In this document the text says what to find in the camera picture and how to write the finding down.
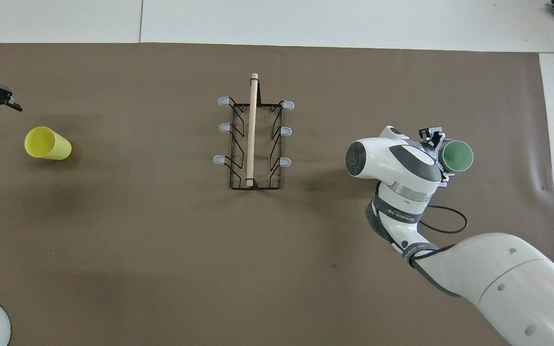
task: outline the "brown mat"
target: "brown mat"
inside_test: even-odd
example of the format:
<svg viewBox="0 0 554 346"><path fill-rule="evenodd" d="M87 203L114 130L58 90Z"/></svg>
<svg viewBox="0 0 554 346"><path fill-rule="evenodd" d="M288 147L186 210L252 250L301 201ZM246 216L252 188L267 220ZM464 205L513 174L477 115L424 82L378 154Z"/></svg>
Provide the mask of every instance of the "brown mat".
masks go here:
<svg viewBox="0 0 554 346"><path fill-rule="evenodd" d="M292 100L279 191L233 191L217 97ZM349 144L442 125L474 166L435 204L554 261L554 193L537 54L194 44L0 44L0 303L16 345L506 345L365 219L375 183ZM29 157L27 132L70 140ZM458 217L430 210L429 223Z"/></svg>

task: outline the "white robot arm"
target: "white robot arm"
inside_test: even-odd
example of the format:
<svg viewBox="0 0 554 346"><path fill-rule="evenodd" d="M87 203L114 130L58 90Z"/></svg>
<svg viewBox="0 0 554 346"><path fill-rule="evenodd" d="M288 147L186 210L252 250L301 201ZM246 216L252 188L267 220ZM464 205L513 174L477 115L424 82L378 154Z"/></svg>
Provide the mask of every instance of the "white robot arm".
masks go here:
<svg viewBox="0 0 554 346"><path fill-rule="evenodd" d="M422 142L387 126L348 149L350 175L378 179L365 211L374 231L440 290L477 307L514 346L554 346L554 263L523 239L482 234L438 249L417 224L433 193L468 169L467 144L441 127L420 130Z"/></svg>

